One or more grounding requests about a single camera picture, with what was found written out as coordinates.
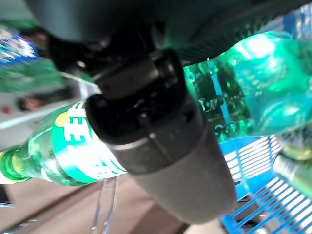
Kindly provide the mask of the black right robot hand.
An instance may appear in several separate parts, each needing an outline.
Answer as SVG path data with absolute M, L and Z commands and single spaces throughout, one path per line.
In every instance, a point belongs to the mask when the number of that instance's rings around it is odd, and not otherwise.
M 81 61 L 100 93 L 96 135 L 165 210 L 188 224 L 230 210 L 236 192 L 183 74 L 303 0 L 28 0 L 61 71 Z

